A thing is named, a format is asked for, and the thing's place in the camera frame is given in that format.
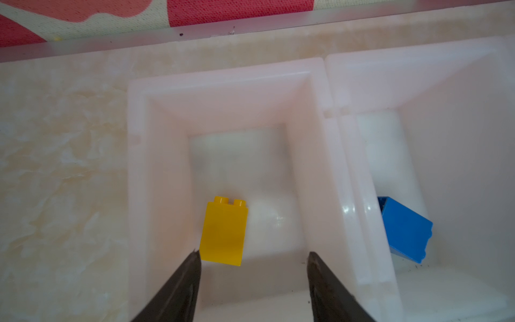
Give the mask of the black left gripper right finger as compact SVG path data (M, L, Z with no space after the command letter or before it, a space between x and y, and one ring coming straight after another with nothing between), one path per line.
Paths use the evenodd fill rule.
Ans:
M316 252L310 252L307 275L313 321L374 322Z

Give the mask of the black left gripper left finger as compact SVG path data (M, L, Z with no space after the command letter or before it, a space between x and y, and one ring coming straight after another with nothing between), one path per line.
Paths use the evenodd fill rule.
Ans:
M194 320L201 281L201 256L190 253L133 322Z

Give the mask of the yellow lego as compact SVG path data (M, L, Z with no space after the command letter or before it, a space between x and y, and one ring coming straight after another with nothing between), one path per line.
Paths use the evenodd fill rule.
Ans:
M200 242L203 261L240 266L249 210L246 202L217 196L207 204Z

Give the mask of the blue lego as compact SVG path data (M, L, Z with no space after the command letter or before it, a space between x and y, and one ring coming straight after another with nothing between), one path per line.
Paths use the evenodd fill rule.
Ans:
M391 197L378 197L390 252L422 264L433 236L433 222Z

